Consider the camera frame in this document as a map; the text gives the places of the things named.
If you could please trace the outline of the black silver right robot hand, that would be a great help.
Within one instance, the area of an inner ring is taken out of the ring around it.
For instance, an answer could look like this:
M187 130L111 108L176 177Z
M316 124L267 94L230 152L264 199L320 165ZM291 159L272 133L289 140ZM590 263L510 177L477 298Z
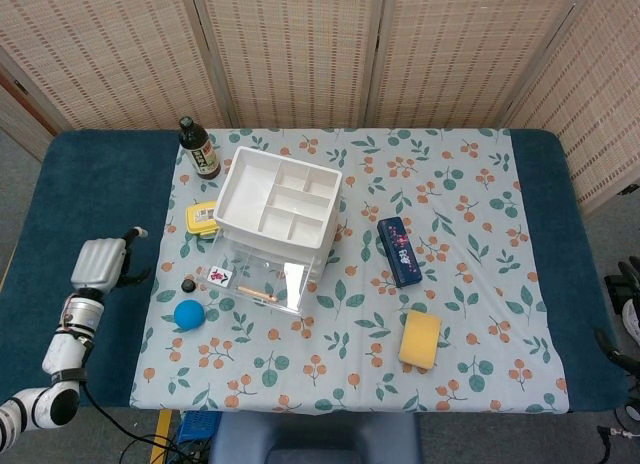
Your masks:
M604 329L595 328L594 337L600 350L610 362L636 377L639 376L639 361L622 354L610 341Z

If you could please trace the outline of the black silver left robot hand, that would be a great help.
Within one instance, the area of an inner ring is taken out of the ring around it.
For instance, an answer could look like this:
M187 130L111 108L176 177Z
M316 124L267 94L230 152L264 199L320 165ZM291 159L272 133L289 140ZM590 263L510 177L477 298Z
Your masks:
M137 239L148 236L142 227L135 226L119 238L99 238L86 241L71 275L73 289L92 289L101 295L114 287L137 285L146 280L151 269L138 275L128 275L131 260L131 245Z

